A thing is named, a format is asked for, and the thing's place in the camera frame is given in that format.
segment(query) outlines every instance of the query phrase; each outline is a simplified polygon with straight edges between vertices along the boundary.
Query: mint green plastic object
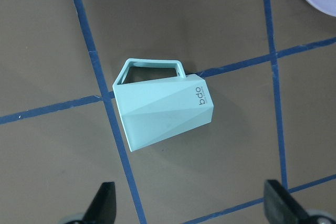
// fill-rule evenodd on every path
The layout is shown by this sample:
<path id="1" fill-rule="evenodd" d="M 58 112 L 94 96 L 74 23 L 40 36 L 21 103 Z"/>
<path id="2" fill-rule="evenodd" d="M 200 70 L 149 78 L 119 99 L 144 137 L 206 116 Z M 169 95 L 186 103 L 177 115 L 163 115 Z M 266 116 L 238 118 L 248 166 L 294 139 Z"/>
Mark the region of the mint green plastic object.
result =
<path id="1" fill-rule="evenodd" d="M 130 67 L 175 68 L 177 76 L 123 84 Z M 211 122 L 214 105 L 205 80 L 186 76 L 177 60 L 128 59 L 113 91 L 132 152 Z"/>

